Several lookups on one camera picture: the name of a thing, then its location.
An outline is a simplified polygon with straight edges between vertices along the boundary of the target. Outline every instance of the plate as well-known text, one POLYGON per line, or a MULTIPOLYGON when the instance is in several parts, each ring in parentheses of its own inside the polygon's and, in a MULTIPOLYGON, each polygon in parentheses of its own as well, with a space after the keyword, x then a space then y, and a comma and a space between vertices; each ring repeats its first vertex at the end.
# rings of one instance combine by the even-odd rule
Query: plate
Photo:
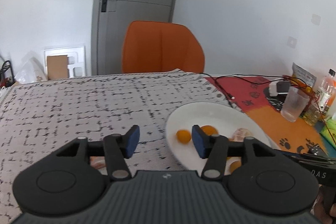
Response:
POLYGON ((195 124, 200 127, 211 125, 218 130, 220 135, 228 138, 231 138, 238 128, 246 128, 256 139, 271 147, 268 136, 246 114, 216 103, 197 102, 183 105, 170 114, 166 123, 166 139, 176 159, 186 169, 197 170, 199 175, 202 173, 206 159, 199 157, 193 140, 182 144, 176 138, 178 130, 187 129, 191 132, 195 124))

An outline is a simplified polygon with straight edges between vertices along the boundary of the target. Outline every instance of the door frame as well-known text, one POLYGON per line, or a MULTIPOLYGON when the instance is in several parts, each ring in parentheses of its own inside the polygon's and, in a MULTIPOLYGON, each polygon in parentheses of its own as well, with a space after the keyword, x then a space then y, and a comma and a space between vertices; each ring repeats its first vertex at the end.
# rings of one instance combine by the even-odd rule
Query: door frame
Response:
MULTIPOLYGON (((172 0, 172 5, 170 8, 169 22, 172 22, 175 1, 172 0)), ((98 40, 98 29, 99 29, 99 18, 101 10, 101 0, 93 0, 92 7, 92 26, 91 26, 91 73, 92 75, 98 75, 98 47, 104 47, 104 43, 99 43, 98 40)))

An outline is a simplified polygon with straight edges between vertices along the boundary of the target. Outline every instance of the chair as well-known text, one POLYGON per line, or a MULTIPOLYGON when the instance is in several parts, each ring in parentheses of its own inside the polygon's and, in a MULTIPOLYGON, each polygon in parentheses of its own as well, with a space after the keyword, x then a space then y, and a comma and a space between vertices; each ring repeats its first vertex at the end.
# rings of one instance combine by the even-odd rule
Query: chair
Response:
POLYGON ((122 49, 123 73, 177 68, 195 73, 204 70, 202 47, 187 27, 152 21, 130 24, 122 49))

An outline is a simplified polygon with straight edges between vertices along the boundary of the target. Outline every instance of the black bottle cap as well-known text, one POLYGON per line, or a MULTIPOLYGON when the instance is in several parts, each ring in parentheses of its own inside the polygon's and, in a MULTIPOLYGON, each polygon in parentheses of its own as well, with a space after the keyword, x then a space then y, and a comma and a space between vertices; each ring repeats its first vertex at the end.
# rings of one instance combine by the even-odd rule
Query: black bottle cap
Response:
POLYGON ((330 69, 330 70, 329 70, 329 74, 330 74, 332 77, 334 77, 336 73, 335 73, 334 70, 330 69))

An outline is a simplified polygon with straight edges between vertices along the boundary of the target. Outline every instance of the wall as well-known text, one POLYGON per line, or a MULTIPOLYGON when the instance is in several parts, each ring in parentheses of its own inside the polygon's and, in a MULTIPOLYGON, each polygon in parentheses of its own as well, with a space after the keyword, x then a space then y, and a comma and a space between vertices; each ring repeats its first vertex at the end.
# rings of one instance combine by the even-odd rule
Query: wall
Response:
POLYGON ((209 73, 281 75, 293 61, 317 76, 336 70, 336 0, 176 0, 173 22, 195 34, 209 73))
POLYGON ((0 54, 17 72, 35 57, 44 64, 45 48, 85 45, 91 74, 93 0, 0 0, 0 54))

